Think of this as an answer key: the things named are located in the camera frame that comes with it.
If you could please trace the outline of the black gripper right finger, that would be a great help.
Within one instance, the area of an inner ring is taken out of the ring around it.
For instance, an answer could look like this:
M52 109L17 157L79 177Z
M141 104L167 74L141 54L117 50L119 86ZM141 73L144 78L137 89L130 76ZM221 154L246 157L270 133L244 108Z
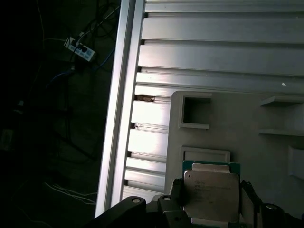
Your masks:
M264 203L250 182L240 184L240 214L248 228L302 228L304 220L286 213L281 207Z

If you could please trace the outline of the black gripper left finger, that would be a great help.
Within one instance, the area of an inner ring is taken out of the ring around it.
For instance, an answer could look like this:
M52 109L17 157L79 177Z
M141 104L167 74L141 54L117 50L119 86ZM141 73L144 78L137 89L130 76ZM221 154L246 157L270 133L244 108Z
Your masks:
M94 219L95 228L189 228L190 218L182 209L184 183L175 179L170 194L162 194L147 203L130 196Z

